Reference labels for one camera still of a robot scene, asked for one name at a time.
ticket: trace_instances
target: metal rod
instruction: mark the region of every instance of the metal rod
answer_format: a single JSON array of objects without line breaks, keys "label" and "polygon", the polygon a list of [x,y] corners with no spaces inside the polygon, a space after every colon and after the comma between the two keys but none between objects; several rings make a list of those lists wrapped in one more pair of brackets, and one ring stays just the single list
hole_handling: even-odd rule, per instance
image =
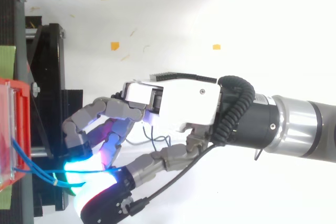
[{"label": "metal rod", "polygon": [[26,29],[26,39],[34,39],[37,29]]},{"label": "metal rod", "polygon": [[32,157],[47,157],[47,152],[44,147],[32,147],[31,149]]}]

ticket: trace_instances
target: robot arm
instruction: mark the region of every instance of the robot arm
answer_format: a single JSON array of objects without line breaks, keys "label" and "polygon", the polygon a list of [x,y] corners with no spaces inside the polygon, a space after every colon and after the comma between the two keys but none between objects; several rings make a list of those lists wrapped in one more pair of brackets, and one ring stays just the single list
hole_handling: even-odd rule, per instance
[{"label": "robot arm", "polygon": [[[155,75],[150,81],[127,82],[121,99],[97,99],[65,121],[67,146],[73,157],[90,155],[90,143],[108,140],[101,149],[108,149],[106,167],[112,164],[136,121],[163,124],[179,132],[192,129],[186,145],[176,144],[141,155],[113,174],[115,184],[101,186],[95,195],[82,200],[86,192],[92,191],[92,182],[87,182],[75,200],[85,224],[118,223],[133,216],[160,190],[155,196],[136,202],[131,198],[131,190],[162,170],[183,169],[178,175],[181,177],[218,145],[336,162],[336,107],[255,94],[248,82],[237,77],[220,78],[218,84],[215,79],[195,75]],[[85,134],[83,129],[97,114],[113,119],[98,127],[98,133]],[[110,130],[107,135],[102,133],[106,128]]]}]

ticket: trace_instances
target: white wall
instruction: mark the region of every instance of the white wall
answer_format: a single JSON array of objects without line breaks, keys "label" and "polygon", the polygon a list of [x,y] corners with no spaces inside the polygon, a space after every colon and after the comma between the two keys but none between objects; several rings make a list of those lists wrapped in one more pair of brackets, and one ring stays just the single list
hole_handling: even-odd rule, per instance
[{"label": "white wall", "polygon": [[[66,29],[66,87],[84,89],[85,104],[119,91],[127,80],[181,71],[211,77],[234,74],[260,93],[336,105],[334,3],[29,0],[26,14],[42,15],[44,24],[57,22]],[[30,12],[33,6],[40,9]],[[111,51],[111,41],[120,42],[117,51]],[[222,49],[213,51],[213,44]],[[138,155],[125,149],[118,164]],[[148,145],[141,151],[150,149]],[[336,222],[334,164],[269,154],[254,162],[253,155],[244,148],[214,150],[123,223]],[[160,174],[134,197],[149,195],[173,175]],[[69,206],[36,223],[81,222]]]}]

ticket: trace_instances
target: red container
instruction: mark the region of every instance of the red container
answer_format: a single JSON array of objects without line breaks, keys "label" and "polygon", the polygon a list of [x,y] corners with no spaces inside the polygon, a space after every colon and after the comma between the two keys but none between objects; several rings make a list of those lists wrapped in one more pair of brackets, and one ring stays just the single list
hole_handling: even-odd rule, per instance
[{"label": "red container", "polygon": [[25,175],[14,171],[15,167],[29,169],[14,150],[12,139],[30,158],[29,85],[0,78],[0,191]]}]

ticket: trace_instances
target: green tape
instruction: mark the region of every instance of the green tape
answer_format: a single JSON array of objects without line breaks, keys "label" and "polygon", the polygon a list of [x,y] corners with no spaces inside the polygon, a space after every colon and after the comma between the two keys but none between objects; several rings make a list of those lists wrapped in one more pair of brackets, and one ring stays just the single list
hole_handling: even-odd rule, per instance
[{"label": "green tape", "polygon": [[12,202],[12,186],[0,191],[0,210],[9,210]]},{"label": "green tape", "polygon": [[[0,46],[0,78],[13,78],[15,50],[15,46]],[[0,209],[9,210],[11,202],[12,186],[7,186],[0,191]]]},{"label": "green tape", "polygon": [[13,78],[15,50],[15,46],[0,46],[0,78]]}]

